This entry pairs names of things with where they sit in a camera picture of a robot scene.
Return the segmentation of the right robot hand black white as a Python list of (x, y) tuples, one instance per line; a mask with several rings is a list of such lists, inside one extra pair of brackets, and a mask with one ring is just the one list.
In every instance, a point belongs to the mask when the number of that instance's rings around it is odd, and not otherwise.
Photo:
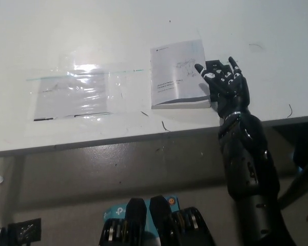
[(223, 119), (234, 113), (247, 113), (250, 103), (246, 78), (232, 57), (228, 62), (224, 65), (219, 60), (206, 61), (205, 67), (195, 64), (195, 69), (209, 85), (210, 100), (217, 103), (218, 115)]

